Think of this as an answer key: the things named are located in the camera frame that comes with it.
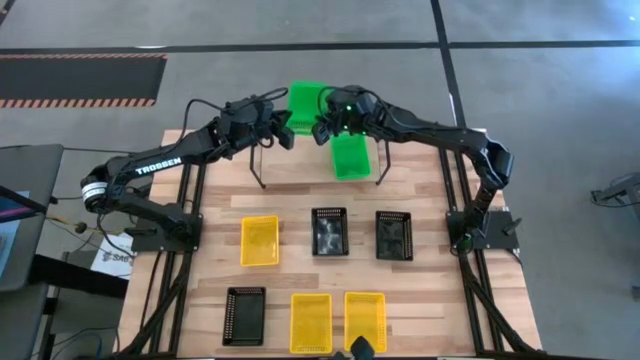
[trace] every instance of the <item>concrete floor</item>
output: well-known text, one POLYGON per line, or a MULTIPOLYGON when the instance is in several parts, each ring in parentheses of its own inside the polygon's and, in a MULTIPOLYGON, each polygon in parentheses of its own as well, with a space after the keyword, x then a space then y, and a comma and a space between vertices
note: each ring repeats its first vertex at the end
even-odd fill
MULTIPOLYGON (((640 5, 630 0, 441 6, 450 41, 640 38, 640 5)), ((0 47, 435 41, 433 23, 430 3, 419 0, 17 0, 0 47)), ((594 207, 589 191, 638 171, 640 50, 454 50, 453 61, 468 125, 489 129, 516 156, 505 193, 524 219, 518 235, 544 348, 636 359, 640 304, 629 288, 640 283, 640 224, 629 209, 594 207)), ((0 144, 143 150, 179 126, 192 97, 221 103, 302 79, 359 83, 425 119, 453 122, 438 50, 187 53, 169 56, 150 109, 3 109, 0 144)), ((198 109, 192 127, 211 115, 198 109)), ((56 193, 77 195, 79 179, 106 158, 66 152, 56 193)), ((79 202, 53 211, 93 220, 79 202)), ((77 245, 48 227, 39 252, 77 245)))

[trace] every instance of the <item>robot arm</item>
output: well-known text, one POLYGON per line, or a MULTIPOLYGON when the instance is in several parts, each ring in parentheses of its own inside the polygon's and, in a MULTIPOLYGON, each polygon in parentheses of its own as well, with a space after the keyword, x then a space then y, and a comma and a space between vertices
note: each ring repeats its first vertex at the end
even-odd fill
POLYGON ((412 112, 384 102, 360 86, 325 88, 328 111, 313 128, 318 145, 342 131, 365 134, 376 141, 405 143, 415 141, 438 148, 460 151, 471 159, 480 177, 480 189, 465 207, 464 236, 484 236, 485 218, 496 192, 509 182, 513 155, 485 133, 464 127, 440 125, 418 119, 412 112))
MULTIPOLYGON (((286 94, 286 89, 278 90, 286 94)), ((265 95, 227 103, 220 116, 175 144, 117 156, 97 166, 81 181, 86 209, 96 214, 121 211, 138 216, 159 225, 168 239, 190 241, 196 232, 197 219, 185 214, 178 204, 160 205, 127 192, 127 184, 182 164, 206 165, 221 158, 231 159, 257 144, 270 147, 274 136, 280 145, 291 149, 293 133, 285 127, 291 114, 274 111, 272 99, 265 95)))

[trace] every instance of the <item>black mat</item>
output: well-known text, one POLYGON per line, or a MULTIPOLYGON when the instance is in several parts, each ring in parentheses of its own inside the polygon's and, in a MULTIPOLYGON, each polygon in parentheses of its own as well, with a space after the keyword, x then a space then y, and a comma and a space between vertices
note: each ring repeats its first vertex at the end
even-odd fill
POLYGON ((164 54, 0 55, 0 108, 155 104, 164 54))

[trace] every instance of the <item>green plastic container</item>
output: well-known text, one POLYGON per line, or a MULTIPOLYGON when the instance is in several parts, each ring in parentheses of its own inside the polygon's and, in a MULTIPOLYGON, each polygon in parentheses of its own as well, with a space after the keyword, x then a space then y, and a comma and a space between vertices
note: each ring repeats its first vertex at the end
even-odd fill
MULTIPOLYGON (((311 135, 311 128, 316 123, 316 116, 320 115, 318 112, 318 94, 326 86, 323 83, 308 81, 296 81, 291 84, 288 108, 291 111, 291 117, 287 122, 287 127, 297 135, 311 135)), ((320 101, 322 111, 327 110, 325 98, 329 93, 329 90, 325 90, 322 93, 322 100, 320 101)))
POLYGON ((338 180, 361 179, 371 175, 371 164, 363 135, 342 133, 332 137, 331 154, 338 180))

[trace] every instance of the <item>black plastic container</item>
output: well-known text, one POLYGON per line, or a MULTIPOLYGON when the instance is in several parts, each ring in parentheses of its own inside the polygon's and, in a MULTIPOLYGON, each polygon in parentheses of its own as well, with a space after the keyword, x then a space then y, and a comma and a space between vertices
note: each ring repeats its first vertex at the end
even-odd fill
POLYGON ((314 256, 349 255, 346 208, 311 209, 314 256))
POLYGON ((267 289, 263 287, 237 287, 227 290, 222 345, 262 345, 266 297, 267 289))
POLYGON ((413 260, 411 213, 376 211, 376 258, 413 260))

